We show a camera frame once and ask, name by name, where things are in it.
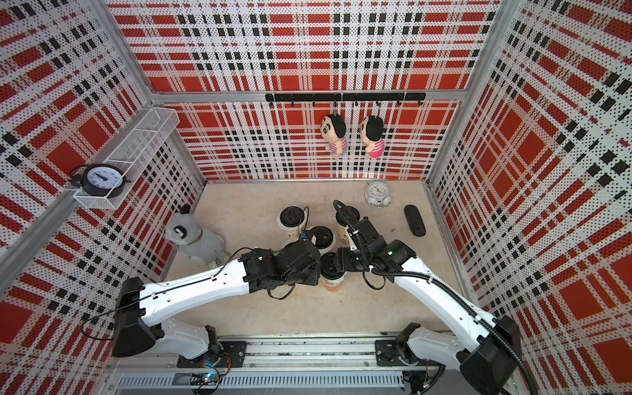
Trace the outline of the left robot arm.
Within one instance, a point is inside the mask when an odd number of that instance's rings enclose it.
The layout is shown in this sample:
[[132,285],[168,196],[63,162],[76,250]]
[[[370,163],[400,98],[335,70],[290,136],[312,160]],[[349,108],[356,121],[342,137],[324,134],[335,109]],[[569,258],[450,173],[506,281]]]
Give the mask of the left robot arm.
[[279,286],[317,286],[320,263],[318,248],[297,240],[283,250],[245,248],[220,268],[173,281],[145,284],[129,278],[116,303],[112,355],[125,358],[156,349],[198,358],[213,349],[214,337],[206,327],[176,321],[177,314]]

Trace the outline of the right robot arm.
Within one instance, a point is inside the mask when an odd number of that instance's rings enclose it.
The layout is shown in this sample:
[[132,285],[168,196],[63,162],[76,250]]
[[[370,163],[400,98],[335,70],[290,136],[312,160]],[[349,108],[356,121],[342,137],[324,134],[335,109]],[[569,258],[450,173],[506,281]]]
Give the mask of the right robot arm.
[[400,240],[387,243],[369,219],[344,220],[350,246],[337,253],[337,271],[372,273],[390,281],[421,301],[449,328],[433,332],[411,323],[398,334],[391,360],[417,365],[436,362],[459,370],[480,394],[501,394],[519,371],[531,394],[538,393],[533,375],[522,358],[518,325],[500,319],[467,301],[437,277],[416,253]]

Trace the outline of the paper milk tea cup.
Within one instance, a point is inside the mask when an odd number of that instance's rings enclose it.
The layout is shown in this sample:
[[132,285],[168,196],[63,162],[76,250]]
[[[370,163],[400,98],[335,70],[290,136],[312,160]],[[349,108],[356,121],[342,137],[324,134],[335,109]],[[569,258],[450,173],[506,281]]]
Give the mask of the paper milk tea cup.
[[347,232],[347,228],[345,226],[340,225],[339,227],[337,227],[337,235],[338,235],[339,241],[343,245],[349,245],[349,235]]
[[286,234],[290,238],[293,238],[293,239],[299,238],[302,230],[303,230],[303,227],[301,225],[298,225],[297,227],[293,227],[293,228],[285,227]]

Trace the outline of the black cup lid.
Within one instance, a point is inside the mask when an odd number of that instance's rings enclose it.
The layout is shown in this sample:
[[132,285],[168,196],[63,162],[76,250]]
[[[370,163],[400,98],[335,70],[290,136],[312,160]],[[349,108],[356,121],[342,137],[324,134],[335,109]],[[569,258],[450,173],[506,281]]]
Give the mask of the black cup lid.
[[279,216],[280,223],[287,228],[297,228],[303,224],[305,212],[300,207],[285,207]]

